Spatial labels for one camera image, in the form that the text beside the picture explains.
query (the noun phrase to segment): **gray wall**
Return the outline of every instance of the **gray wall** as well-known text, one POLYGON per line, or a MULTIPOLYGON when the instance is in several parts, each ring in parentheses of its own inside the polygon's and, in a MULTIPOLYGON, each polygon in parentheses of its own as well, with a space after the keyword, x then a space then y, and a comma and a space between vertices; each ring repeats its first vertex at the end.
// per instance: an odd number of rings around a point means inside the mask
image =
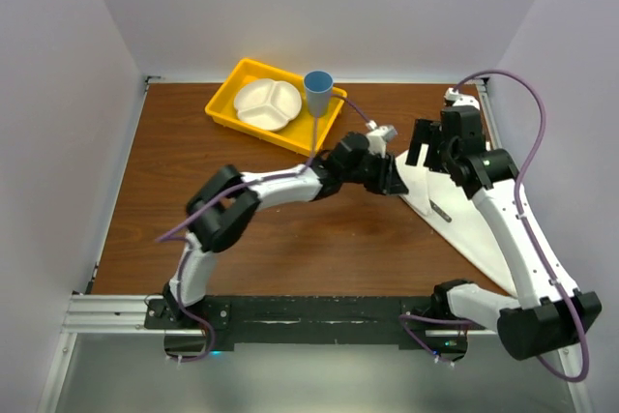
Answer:
POLYGON ((0 0, 0 410, 32 412, 105 231, 139 73, 103 0, 0 0))
POLYGON ((252 56, 340 79, 455 80, 496 64, 533 0, 105 0, 139 68, 220 80, 252 56))
MULTIPOLYGON (((536 216, 580 287, 603 300, 590 332, 597 411, 616 411, 619 402, 617 31, 617 0, 536 0, 500 63, 530 78, 547 105, 547 136, 526 182, 536 216)), ((503 144, 521 162, 538 113, 523 92, 496 81, 503 144)))

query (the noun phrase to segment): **blue cup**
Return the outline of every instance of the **blue cup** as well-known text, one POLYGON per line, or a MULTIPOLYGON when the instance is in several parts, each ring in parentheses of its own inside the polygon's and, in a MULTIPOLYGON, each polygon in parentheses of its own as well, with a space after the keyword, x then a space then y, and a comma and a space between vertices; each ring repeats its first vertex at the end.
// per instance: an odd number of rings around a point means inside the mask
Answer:
POLYGON ((327 113, 329 100, 333 90, 333 78, 330 74, 315 71, 306 74, 303 78, 306 91, 306 102, 311 116, 319 118, 327 113))

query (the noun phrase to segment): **white plate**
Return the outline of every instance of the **white plate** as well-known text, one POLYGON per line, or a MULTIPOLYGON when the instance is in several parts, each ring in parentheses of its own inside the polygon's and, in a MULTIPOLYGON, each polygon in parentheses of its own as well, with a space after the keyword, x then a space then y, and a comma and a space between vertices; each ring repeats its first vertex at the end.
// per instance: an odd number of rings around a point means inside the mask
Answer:
POLYGON ((301 93, 286 81, 257 79, 234 98, 239 120, 264 131, 279 131, 299 116, 301 93))

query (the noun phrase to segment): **gray floor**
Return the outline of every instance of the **gray floor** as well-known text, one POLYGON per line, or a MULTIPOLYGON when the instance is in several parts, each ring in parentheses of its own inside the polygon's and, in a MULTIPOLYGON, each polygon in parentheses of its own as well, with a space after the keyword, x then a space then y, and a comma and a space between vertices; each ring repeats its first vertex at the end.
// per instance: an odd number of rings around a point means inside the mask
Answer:
POLYGON ((495 336, 469 339, 454 369, 391 346, 262 344, 178 367, 161 335, 82 335, 57 411, 574 411, 567 385, 537 361, 512 360, 495 336))

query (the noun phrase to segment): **metal frame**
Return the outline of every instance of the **metal frame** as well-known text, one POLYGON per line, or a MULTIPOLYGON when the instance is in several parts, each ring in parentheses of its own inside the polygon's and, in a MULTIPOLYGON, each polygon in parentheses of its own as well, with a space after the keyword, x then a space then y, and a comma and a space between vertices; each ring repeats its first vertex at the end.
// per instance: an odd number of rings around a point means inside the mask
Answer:
MULTIPOLYGON (((165 81, 159 76, 148 76, 145 81, 148 91, 150 82, 165 81)), ((478 79, 474 81, 477 86, 482 110, 489 130, 489 137, 494 147, 501 147, 501 141, 496 127, 496 121, 492 112, 490 97, 487 93, 486 84, 478 79)), ((127 147, 127 155, 131 150, 131 144, 127 147)), ((44 390, 39 403, 38 413, 53 413, 64 386, 65 378, 74 354, 74 347, 79 334, 168 334, 168 335, 196 335, 199 330, 147 330, 144 328, 144 319, 147 307, 144 303, 146 296, 123 296, 123 295, 74 295, 67 310, 56 351, 52 359, 51 367, 44 385, 44 390)), ((456 335, 453 330, 426 331, 428 337, 449 337, 456 335)), ((475 331, 475 335, 492 335, 491 331, 475 331)), ((559 359, 563 370, 567 374, 577 373, 580 366, 578 349, 574 347, 564 348, 559 351, 559 359)), ((578 413, 593 412, 588 390, 582 383, 569 384, 570 393, 578 413)))

